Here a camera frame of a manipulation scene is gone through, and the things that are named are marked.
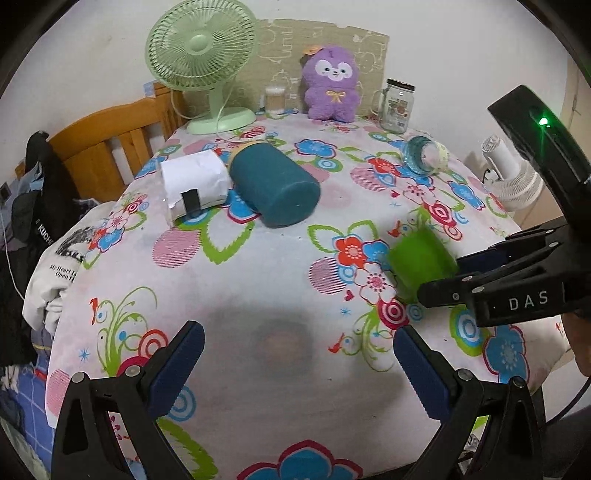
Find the right hand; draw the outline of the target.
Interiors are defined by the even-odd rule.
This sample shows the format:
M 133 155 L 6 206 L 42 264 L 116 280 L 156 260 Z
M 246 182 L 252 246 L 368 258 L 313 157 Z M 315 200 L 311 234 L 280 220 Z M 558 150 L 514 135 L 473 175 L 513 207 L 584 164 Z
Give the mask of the right hand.
M 579 371 L 591 376 L 591 323 L 575 313 L 561 315 L 563 326 Z

